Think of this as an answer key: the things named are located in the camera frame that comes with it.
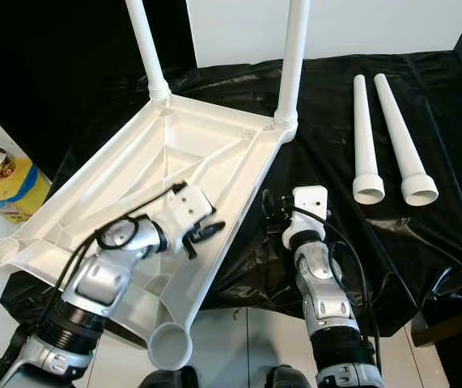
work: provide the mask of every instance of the pipe socket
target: pipe socket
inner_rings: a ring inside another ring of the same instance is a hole
[[[385,197],[384,181],[378,175],[375,144],[369,118],[366,79],[357,75],[354,93],[354,165],[353,198],[359,204],[373,205]]]
[[[384,74],[375,76],[375,85],[403,179],[401,183],[403,198],[411,206],[428,205],[439,196],[435,182],[425,172],[422,160],[417,154],[409,129]]]

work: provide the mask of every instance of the black tarp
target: black tarp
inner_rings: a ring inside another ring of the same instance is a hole
[[[280,61],[192,70],[170,79],[172,91],[247,112],[272,116],[277,106]],[[401,176],[373,77],[384,72],[439,198],[410,207],[401,196]],[[353,77],[364,74],[379,174],[385,199],[353,201]],[[146,79],[121,77],[101,99],[99,114],[78,133],[52,192],[59,188],[147,101]],[[347,56],[304,62],[298,102],[299,129],[275,158],[260,189],[288,194],[301,185],[328,189],[329,220],[354,243],[366,270],[382,335],[391,335],[425,300],[462,293],[462,62],[454,53]],[[202,308],[255,306],[302,316],[293,259],[279,238],[265,239],[259,196],[252,202]],[[358,274],[342,257],[352,289]],[[46,287],[13,276],[3,305],[18,309]]]

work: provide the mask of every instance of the white pipe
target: white pipe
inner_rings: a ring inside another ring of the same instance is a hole
[[[163,71],[160,68],[159,57],[155,50],[153,37],[151,36],[150,25],[146,17],[146,12],[142,0],[126,0],[126,7],[134,28],[135,39],[139,46],[142,63],[148,77],[148,90],[150,99],[161,100],[167,99],[171,92]]]
[[[384,74],[375,76],[375,85],[403,179],[401,192],[405,202],[412,206],[428,205],[439,195],[435,182],[425,172]]]
[[[354,165],[353,198],[360,204],[373,205],[385,197],[384,182],[378,175],[375,144],[371,131],[366,79],[357,75],[354,91]]]
[[[297,97],[309,12],[310,0],[290,0],[278,109],[273,115],[273,122],[280,129],[297,128]]]

